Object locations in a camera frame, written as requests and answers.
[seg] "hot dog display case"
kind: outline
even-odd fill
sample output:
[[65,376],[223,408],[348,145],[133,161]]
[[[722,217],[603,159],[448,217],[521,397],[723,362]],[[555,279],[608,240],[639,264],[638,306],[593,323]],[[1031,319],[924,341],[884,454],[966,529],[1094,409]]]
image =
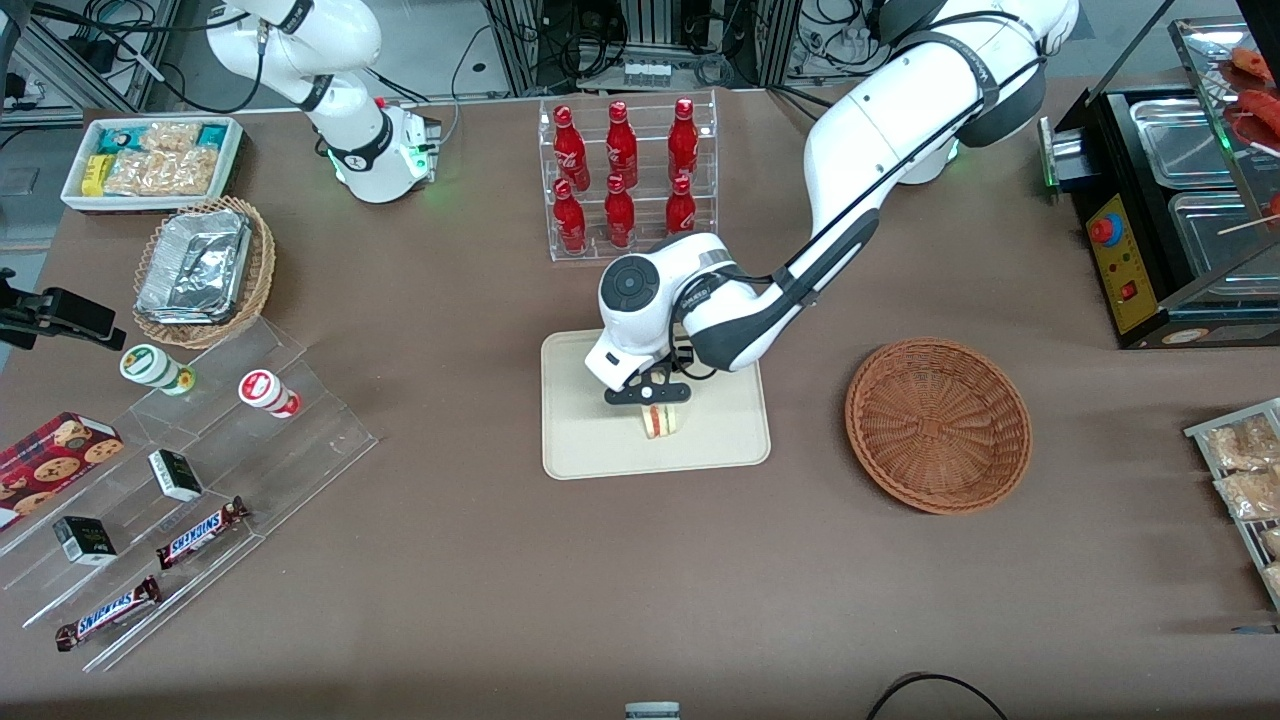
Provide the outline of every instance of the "hot dog display case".
[[1120,347],[1280,345],[1280,6],[1238,4],[1167,0],[1057,127],[1041,120]]

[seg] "yellow control panel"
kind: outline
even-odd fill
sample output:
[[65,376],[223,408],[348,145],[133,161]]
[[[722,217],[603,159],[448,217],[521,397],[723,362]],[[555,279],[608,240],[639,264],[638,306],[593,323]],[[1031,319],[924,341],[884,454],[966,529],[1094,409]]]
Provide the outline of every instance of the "yellow control panel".
[[1138,243],[1129,229],[1124,202],[1115,196],[1088,222],[1084,231],[1102,275],[1116,328],[1126,333],[1156,314],[1160,305],[1142,264]]

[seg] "brown woven basket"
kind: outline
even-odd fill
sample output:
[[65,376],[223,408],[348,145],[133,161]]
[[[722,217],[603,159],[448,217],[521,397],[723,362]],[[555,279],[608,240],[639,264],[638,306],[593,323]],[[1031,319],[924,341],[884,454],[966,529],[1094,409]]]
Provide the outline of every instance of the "brown woven basket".
[[[236,210],[248,215],[253,223],[253,236],[250,240],[250,256],[244,261],[244,279],[241,284],[241,296],[237,302],[236,315],[221,325],[161,325],[152,323],[133,313],[133,319],[142,328],[148,338],[166,345],[178,345],[189,350],[204,350],[219,340],[234,333],[242,325],[256,318],[262,306],[266,305],[266,296],[271,292],[271,273],[275,270],[275,240],[271,237],[271,228],[262,222],[262,215],[252,205],[236,197],[219,197],[198,205],[192,205],[178,213],[214,213],[218,210]],[[151,233],[151,242],[142,251],[142,261],[133,273],[133,291],[142,290],[142,281],[147,277],[147,268],[151,266],[151,254],[155,252],[156,240],[164,223]]]
[[845,429],[886,492],[940,515],[996,505],[1032,457],[1030,418],[1012,382],[978,352],[937,338],[873,352],[849,384]]

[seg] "table surface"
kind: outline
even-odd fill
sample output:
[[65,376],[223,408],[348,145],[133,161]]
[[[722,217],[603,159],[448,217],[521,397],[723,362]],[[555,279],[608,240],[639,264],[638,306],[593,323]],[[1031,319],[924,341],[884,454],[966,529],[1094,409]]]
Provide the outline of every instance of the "table surface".
[[[1080,88],[1055,85],[1050,113]],[[765,273],[806,238],[808,120],[759,91],[718,101],[722,234]],[[1226,633],[1271,618],[1261,580],[1181,436],[1277,395],[1276,351],[1115,350],[1034,131],[890,197],[762,361],[763,465],[556,482],[539,347],[599,327],[600,270],[547,258],[536,110],[466,106],[439,181],[385,206],[334,182],[301,114],[242,117],[237,193],[279,252],[266,315],[384,439],[109,673],[79,673],[0,598],[0,714],[607,719],[671,698],[689,720],[847,719],[932,670],[1012,717],[1276,716],[1280,639]],[[141,338],[155,223],[68,211],[42,284]],[[915,512],[849,447],[859,361],[914,336],[982,351],[1027,401],[1030,470],[987,512]],[[14,352],[0,441],[60,410],[116,416],[142,388],[115,363],[68,340]],[[984,712],[916,685],[882,717]]]

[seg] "coca-cola bottle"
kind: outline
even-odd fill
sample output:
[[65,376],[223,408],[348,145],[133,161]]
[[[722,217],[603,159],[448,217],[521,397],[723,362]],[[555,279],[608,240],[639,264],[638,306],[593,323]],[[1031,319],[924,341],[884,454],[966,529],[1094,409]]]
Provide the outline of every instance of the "coca-cola bottle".
[[680,173],[694,177],[698,170],[698,126],[694,124],[694,101],[676,100],[676,122],[667,136],[667,173],[676,182]]
[[627,195],[622,176],[609,176],[609,196],[604,199],[604,217],[609,222],[609,242],[620,250],[631,247],[632,231],[636,227],[636,206]]
[[609,172],[622,176],[626,186],[640,182],[640,158],[636,150],[636,131],[627,122],[627,104],[618,100],[609,104],[609,135],[604,138],[609,154]]
[[698,205],[689,195],[689,176],[681,173],[671,183],[671,197],[667,199],[667,234],[694,229],[694,215]]
[[591,187],[591,173],[586,169],[586,143],[582,133],[573,127],[573,113],[567,105],[556,108],[556,164],[561,176],[573,183],[573,188],[585,192]]
[[564,252],[581,255],[586,252],[586,217],[582,206],[573,197],[573,187],[564,178],[557,178],[556,204],[552,214],[556,215],[556,229],[559,232]]

